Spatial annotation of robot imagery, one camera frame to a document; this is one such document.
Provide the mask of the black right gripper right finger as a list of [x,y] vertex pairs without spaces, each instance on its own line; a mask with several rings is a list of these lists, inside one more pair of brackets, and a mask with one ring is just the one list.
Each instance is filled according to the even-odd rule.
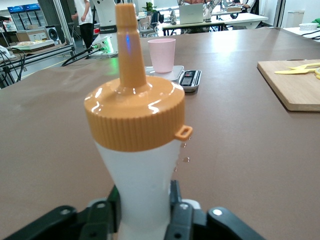
[[227,208],[204,212],[197,201],[183,200],[177,180],[170,182],[171,216],[165,240],[263,240]]

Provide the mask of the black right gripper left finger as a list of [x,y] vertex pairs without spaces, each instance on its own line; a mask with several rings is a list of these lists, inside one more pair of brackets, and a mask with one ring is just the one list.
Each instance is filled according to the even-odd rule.
[[111,240],[121,220],[120,194],[114,186],[107,198],[92,201],[78,212],[61,205],[32,221],[7,240]]

